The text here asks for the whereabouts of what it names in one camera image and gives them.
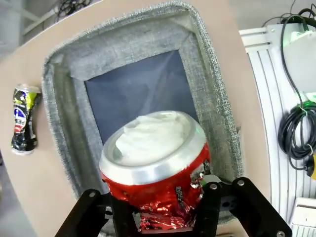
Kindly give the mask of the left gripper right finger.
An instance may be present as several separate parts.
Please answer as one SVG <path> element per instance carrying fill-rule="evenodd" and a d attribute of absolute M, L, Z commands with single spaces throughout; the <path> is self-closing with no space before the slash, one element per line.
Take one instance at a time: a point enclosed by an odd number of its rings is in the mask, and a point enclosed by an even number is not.
<path fill-rule="evenodd" d="M 222 211 L 235 216 L 249 237 L 292 236 L 288 224 L 248 178 L 208 182 L 202 189 L 196 208 L 196 237 L 214 237 Z"/>

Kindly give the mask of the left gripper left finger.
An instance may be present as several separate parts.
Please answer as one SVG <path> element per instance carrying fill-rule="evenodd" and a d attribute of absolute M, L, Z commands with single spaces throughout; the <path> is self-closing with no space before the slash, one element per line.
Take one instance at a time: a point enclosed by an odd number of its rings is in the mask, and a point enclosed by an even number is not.
<path fill-rule="evenodd" d="M 97 237 L 112 218 L 116 236 L 137 237 L 133 211 L 128 202 L 118 200 L 110 193 L 102 195 L 98 190 L 88 189 L 77 200 L 56 236 Z"/>

